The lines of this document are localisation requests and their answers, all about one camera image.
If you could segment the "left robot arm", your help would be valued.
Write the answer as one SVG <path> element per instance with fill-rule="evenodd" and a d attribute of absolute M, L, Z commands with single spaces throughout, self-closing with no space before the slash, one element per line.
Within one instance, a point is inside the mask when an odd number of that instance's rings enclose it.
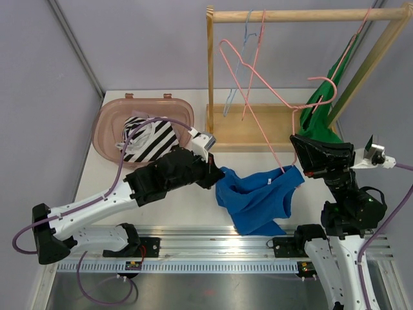
<path fill-rule="evenodd" d="M 224 175 L 212 154 L 203 158 L 176 147 L 94 197 L 61 207 L 36 205 L 32 209 L 32 230 L 38 262 L 48 265 L 85 251 L 109 258 L 140 255 L 143 250 L 134 225 L 121 223 L 111 229 L 99 229 L 93 223 L 162 200 L 168 192 L 186 185 L 195 183 L 210 189 Z"/>

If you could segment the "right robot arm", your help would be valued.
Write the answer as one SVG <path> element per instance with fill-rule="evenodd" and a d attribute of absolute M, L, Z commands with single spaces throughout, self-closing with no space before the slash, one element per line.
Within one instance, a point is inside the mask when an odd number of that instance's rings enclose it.
<path fill-rule="evenodd" d="M 394 160 L 372 140 L 362 149 L 351 143 L 325 143 L 298 134 L 290 141 L 304 175 L 322 179 L 334 197 L 326 201 L 320 224 L 300 225 L 293 248 L 308 256 L 330 309 L 379 309 L 365 256 L 365 235 L 378 227 L 387 211 L 385 197 L 359 187 L 356 169 L 383 167 Z"/>

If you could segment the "blue tank top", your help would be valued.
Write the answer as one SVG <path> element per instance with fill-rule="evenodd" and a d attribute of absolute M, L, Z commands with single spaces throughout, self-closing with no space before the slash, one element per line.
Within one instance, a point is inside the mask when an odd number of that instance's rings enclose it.
<path fill-rule="evenodd" d="M 240 178 L 222 167 L 225 177 L 216 183 L 217 204 L 229 213 L 241 236 L 283 236 L 276 219 L 291 217 L 294 191 L 304 178 L 294 165 Z"/>

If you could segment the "black white striped tank top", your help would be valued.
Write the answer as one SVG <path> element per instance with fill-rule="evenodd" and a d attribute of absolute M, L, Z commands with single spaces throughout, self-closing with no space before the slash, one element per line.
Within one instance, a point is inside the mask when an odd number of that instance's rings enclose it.
<path fill-rule="evenodd" d="M 132 135 L 123 160 L 134 163 L 155 161 L 175 146 L 179 146 L 179 140 L 171 122 L 155 121 Z"/>

